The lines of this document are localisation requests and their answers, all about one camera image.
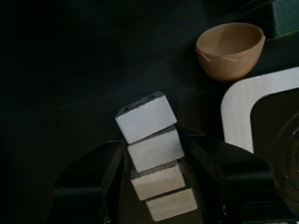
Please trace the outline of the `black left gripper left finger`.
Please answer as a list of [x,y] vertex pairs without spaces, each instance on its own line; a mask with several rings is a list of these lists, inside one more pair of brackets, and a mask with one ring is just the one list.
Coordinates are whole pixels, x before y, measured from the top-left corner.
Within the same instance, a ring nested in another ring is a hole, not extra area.
[[47,224],[118,224],[124,148],[123,140],[108,141],[63,171]]

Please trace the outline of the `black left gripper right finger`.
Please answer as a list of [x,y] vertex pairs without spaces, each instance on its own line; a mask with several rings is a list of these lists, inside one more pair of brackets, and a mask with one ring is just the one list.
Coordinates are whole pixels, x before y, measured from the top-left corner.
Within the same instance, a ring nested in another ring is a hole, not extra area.
[[278,196],[272,170],[256,155],[195,134],[186,137],[186,150],[210,224],[299,221]]

